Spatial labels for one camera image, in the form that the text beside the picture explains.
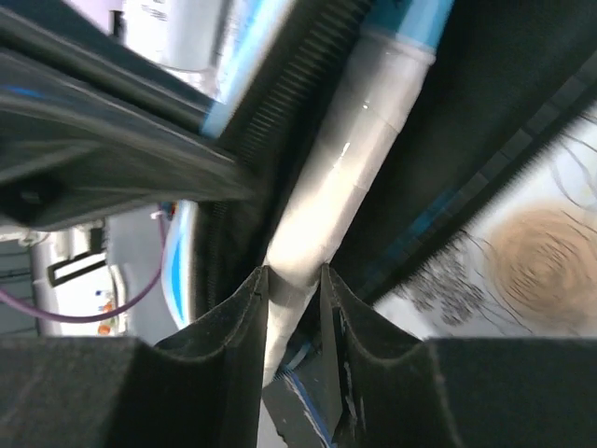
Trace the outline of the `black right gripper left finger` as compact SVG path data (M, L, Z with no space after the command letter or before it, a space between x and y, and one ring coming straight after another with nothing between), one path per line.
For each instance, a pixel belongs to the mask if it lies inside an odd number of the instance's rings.
M267 268L188 327L131 337L5 338L5 447L253 447Z

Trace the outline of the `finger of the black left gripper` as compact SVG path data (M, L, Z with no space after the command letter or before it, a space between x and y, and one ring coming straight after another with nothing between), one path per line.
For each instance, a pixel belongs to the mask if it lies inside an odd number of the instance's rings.
M71 8L1 12L1 220L58 230L139 205L241 200L211 100Z

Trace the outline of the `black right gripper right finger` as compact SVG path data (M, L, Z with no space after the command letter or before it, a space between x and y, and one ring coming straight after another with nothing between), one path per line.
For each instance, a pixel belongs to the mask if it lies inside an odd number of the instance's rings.
M340 447L592 447L590 339L421 341L328 266L320 316L327 420Z

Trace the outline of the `blue racket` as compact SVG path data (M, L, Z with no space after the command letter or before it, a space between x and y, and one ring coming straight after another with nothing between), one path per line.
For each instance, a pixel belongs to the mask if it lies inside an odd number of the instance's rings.
M367 14L264 263L268 385L423 87L451 1L377 1Z

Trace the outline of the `blue racket bag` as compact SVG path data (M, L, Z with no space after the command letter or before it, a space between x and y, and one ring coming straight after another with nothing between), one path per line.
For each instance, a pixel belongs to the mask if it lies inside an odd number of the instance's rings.
M195 294L209 312L264 259L343 68L377 1L267 1L201 134L254 177L241 202L200 205ZM409 280L596 101L592 1L451 1L434 63L330 262L319 269L319 387L282 375L324 446L321 271L374 306Z

